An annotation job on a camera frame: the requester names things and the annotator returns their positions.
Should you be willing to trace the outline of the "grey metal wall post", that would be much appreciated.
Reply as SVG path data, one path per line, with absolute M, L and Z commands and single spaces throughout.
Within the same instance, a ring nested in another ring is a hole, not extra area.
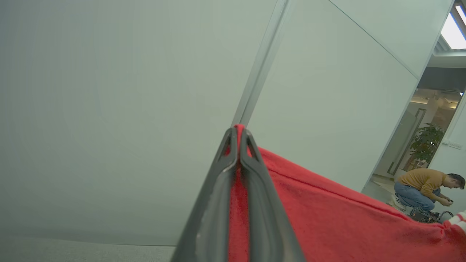
M 276 0 L 275 7 L 256 53 L 231 127 L 248 126 L 284 36 L 296 0 Z

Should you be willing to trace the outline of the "bright ceiling light panel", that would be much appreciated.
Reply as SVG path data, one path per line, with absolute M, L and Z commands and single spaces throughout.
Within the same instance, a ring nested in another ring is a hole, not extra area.
M 466 50 L 466 7 L 454 3 L 441 30 L 441 38 L 449 50 Z

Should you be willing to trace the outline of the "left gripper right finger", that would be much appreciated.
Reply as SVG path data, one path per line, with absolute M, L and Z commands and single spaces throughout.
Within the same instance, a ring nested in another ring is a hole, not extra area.
M 306 262 L 252 133 L 240 137 L 249 212 L 249 262 Z

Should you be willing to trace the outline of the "crouching person in mustard shirt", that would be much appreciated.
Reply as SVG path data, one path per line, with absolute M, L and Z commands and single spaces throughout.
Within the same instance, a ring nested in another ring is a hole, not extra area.
M 398 177 L 394 184 L 395 193 L 391 204 L 399 210 L 407 207 L 432 211 L 438 202 L 444 207 L 453 204 L 453 200 L 441 193 L 441 187 L 463 190 L 466 179 L 459 174 L 445 174 L 428 168 L 418 168 Z

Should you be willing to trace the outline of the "green potted plant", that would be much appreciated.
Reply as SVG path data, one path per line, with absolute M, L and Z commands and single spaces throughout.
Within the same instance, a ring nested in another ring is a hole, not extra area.
M 444 130 L 437 124 L 426 124 L 416 130 L 409 147 L 408 171 L 429 165 L 444 136 Z

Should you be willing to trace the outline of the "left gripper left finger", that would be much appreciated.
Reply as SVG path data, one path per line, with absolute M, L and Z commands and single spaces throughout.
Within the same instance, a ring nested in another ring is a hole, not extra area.
M 170 262 L 228 262 L 237 130 L 226 130 Z

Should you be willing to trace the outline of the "black device on floor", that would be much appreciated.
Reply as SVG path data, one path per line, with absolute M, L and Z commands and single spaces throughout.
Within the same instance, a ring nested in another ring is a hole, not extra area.
M 424 210 L 421 207 L 415 207 L 410 211 L 409 216 L 411 217 L 411 219 L 415 220 L 416 222 L 443 223 L 444 221 L 452 218 L 453 214 L 448 211 L 438 213 L 438 212 Z

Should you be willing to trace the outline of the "red white sports shirt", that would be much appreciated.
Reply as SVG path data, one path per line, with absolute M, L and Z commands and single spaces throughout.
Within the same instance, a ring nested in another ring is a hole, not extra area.
M 249 262 L 249 212 L 240 164 L 231 189 L 228 262 Z M 466 262 L 466 211 L 420 223 L 392 207 L 258 147 L 306 262 Z

